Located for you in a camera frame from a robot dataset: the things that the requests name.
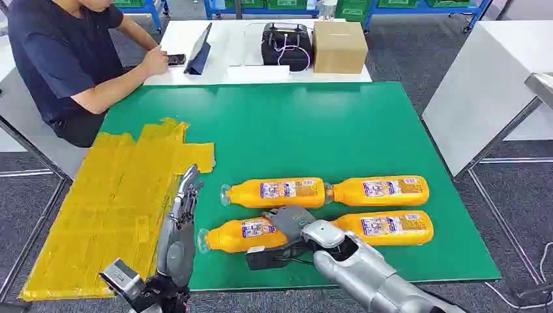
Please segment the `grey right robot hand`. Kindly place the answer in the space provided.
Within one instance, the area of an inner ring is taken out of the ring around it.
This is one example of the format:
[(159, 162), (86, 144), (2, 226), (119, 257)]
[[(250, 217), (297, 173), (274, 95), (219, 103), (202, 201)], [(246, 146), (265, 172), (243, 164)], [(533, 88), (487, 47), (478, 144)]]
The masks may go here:
[(299, 240), (303, 228), (316, 221), (309, 211), (299, 205), (273, 208), (262, 215), (286, 236), (289, 243)]

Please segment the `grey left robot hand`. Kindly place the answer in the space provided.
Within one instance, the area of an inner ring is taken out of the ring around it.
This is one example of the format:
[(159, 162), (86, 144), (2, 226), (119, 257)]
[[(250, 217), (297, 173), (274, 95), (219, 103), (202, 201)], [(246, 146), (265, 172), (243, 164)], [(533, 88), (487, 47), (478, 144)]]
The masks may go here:
[(203, 186), (199, 176), (197, 164), (192, 164), (183, 174), (158, 238), (157, 273), (171, 278), (178, 288), (188, 285), (193, 270), (194, 210)]

